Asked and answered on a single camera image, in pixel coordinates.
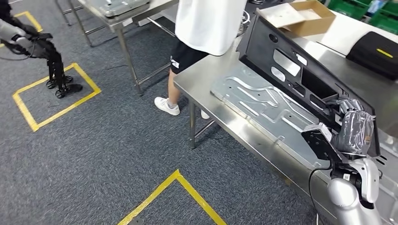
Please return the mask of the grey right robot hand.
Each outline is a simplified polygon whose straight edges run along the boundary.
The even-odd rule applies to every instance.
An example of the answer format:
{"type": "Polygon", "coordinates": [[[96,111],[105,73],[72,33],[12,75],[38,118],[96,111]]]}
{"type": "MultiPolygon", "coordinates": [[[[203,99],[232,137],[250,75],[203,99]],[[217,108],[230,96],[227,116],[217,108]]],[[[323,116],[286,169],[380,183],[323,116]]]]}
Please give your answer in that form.
{"type": "Polygon", "coordinates": [[[331,144],[341,152],[366,155],[374,132],[375,116],[367,113],[357,99],[340,97],[327,102],[339,106],[343,113],[341,130],[331,138],[331,144]]]}

